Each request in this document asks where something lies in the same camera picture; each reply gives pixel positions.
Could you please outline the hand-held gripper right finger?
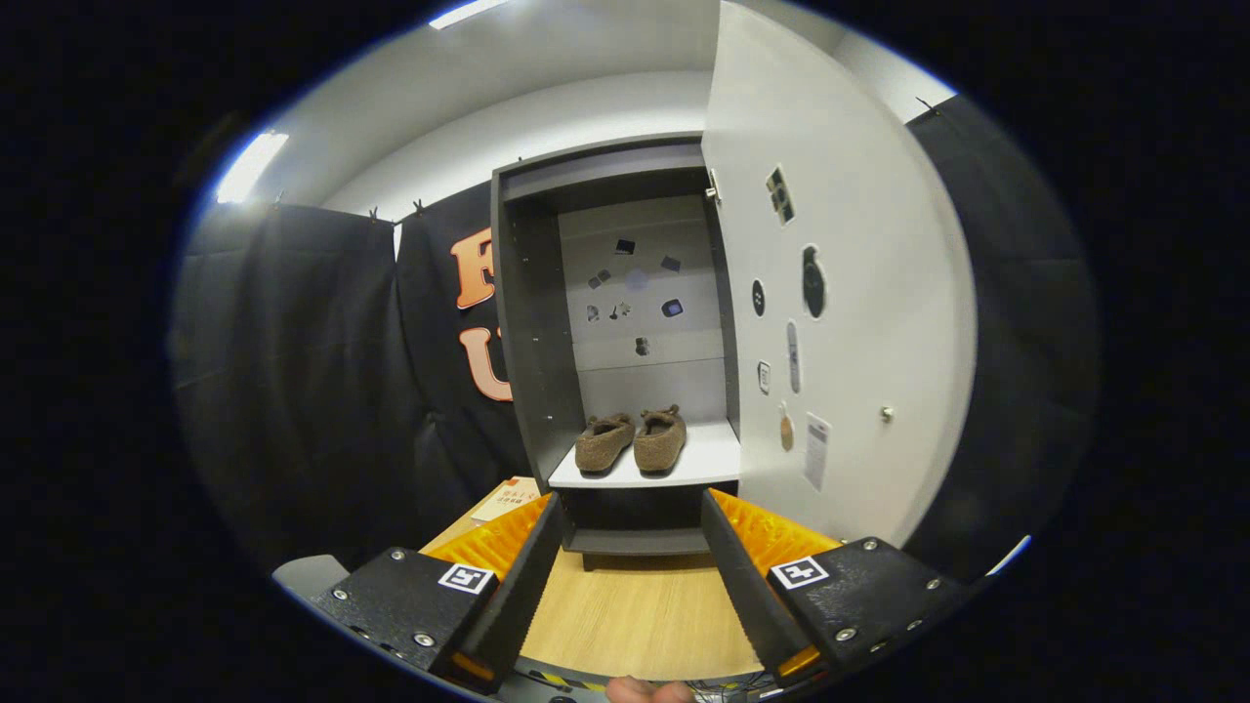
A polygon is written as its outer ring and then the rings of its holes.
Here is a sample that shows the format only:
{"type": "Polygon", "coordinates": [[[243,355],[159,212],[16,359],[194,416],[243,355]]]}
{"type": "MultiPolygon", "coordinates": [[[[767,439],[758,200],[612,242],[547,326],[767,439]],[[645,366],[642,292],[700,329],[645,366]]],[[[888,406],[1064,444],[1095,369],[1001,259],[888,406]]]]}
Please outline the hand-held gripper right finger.
{"type": "Polygon", "coordinates": [[[949,618],[964,583],[879,537],[840,542],[718,489],[700,524],[756,658],[772,680],[835,682],[949,618]]]}

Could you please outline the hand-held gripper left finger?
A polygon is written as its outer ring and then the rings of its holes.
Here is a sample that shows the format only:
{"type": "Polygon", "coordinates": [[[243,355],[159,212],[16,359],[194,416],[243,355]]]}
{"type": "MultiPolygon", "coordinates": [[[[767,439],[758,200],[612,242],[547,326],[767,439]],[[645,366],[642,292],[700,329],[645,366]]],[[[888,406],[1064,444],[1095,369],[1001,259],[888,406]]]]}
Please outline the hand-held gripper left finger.
{"type": "Polygon", "coordinates": [[[422,553],[392,548],[310,598],[312,613],[420,675],[494,694],[562,545],[555,493],[422,553]]]}

